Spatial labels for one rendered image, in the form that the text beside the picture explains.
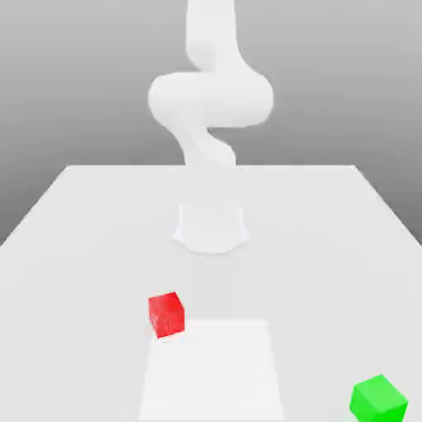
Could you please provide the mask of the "small green cube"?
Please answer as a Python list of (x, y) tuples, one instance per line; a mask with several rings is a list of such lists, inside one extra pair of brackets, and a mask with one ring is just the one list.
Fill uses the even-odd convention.
[(383, 375), (354, 385), (349, 409), (358, 422), (403, 422), (408, 400)]

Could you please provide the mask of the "small red cube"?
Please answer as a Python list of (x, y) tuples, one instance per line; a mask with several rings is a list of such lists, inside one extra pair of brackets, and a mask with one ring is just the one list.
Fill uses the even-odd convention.
[(158, 339), (185, 330), (185, 309), (176, 292), (150, 297), (148, 316)]

